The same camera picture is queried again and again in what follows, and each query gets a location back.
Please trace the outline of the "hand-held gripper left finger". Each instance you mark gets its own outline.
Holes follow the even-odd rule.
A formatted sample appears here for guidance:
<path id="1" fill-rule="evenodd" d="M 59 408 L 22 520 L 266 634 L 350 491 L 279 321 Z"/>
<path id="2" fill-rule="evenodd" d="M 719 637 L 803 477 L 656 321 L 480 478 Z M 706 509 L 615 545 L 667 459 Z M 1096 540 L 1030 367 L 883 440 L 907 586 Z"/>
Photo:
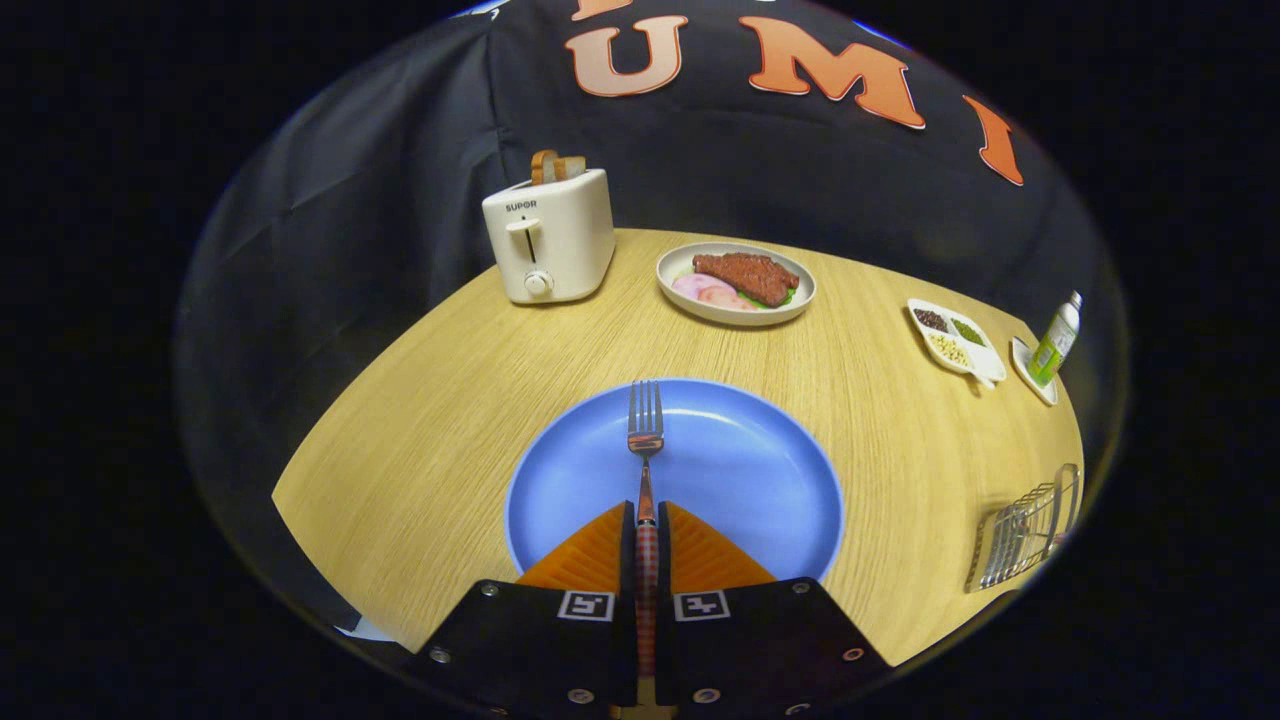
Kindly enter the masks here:
<path id="1" fill-rule="evenodd" d="M 635 510 L 575 533 L 603 571 L 540 585 L 481 579 L 415 657 L 415 678 L 476 714 L 618 714 L 637 705 Z"/>

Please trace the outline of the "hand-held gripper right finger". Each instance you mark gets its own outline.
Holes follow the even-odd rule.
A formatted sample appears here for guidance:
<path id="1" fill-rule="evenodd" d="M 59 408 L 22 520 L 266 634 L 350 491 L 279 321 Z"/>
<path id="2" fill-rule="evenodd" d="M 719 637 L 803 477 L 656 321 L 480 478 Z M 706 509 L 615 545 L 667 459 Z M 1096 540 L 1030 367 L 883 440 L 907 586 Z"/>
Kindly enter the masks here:
<path id="1" fill-rule="evenodd" d="M 659 506 L 657 701 L 677 714 L 822 714 L 892 666 L 812 577 L 746 582 L 736 544 Z"/>

